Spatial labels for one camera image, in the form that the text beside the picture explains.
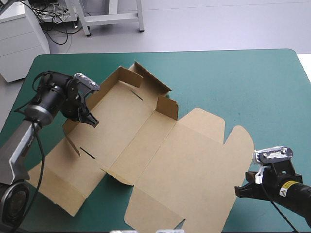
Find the white object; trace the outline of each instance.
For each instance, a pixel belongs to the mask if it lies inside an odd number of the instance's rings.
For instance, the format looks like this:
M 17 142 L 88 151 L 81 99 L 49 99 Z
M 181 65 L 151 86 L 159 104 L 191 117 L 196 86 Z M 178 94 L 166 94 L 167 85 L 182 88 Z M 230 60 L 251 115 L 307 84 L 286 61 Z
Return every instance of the white object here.
M 298 54 L 300 63 L 311 82 L 311 54 Z
M 125 22 L 139 22 L 139 30 L 145 31 L 142 15 L 141 0 L 137 2 L 137 13 L 124 13 L 118 14 L 118 0 L 109 0 L 109 14 L 100 16 L 87 16 L 81 0 L 73 0 L 79 19 L 81 21 L 83 30 L 86 35 L 91 35 L 90 26 L 93 25 L 106 25 Z
M 7 82 L 25 78 L 34 58 L 49 53 L 33 12 L 20 2 L 12 4 L 0 16 L 0 75 Z

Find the cabinet drawer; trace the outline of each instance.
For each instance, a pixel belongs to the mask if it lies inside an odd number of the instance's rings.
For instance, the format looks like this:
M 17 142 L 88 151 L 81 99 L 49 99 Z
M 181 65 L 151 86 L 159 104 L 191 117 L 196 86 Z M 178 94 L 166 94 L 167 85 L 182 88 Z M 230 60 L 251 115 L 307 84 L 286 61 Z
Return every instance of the cabinet drawer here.
M 0 57 L 0 74 L 7 82 L 25 78 L 38 55 L 45 54 L 42 46 Z
M 0 40 L 0 57 L 37 46 L 40 46 L 40 42 L 35 33 L 26 33 Z
M 26 17 L 0 23 L 0 40 L 33 32 Z

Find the cardboard tab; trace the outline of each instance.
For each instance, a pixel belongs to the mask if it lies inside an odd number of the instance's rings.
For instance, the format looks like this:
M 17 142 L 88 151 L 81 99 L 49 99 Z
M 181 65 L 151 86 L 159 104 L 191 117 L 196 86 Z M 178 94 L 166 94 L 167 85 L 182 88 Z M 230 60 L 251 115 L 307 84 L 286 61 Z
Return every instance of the cardboard tab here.
M 176 101 L 166 98 L 164 96 L 159 96 L 156 111 L 162 113 L 174 120 L 178 119 L 178 104 Z

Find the white cabinet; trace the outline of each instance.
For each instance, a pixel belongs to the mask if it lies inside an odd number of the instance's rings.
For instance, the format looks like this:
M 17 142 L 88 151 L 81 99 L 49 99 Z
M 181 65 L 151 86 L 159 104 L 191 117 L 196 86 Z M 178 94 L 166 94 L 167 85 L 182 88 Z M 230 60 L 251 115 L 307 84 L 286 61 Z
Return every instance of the white cabinet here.
M 48 41 L 30 9 L 16 2 L 0 16 L 0 74 L 7 82 L 25 78 L 34 58 L 49 53 Z

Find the white metal frame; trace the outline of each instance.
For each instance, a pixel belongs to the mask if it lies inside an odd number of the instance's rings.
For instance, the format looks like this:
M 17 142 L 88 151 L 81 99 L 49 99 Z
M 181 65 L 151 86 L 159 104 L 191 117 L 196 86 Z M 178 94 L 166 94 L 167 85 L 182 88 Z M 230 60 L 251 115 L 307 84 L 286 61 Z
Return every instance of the white metal frame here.
M 141 0 L 136 0 L 137 2 L 137 13 L 124 13 L 118 14 L 118 0 L 109 0 L 109 14 L 100 16 L 87 16 L 84 10 L 84 6 L 81 0 L 73 0 L 79 19 L 81 21 L 84 33 L 88 36 L 91 35 L 90 26 L 93 25 L 106 25 L 106 24 L 116 24 L 124 22 L 139 22 L 139 30 L 141 32 L 145 31 Z

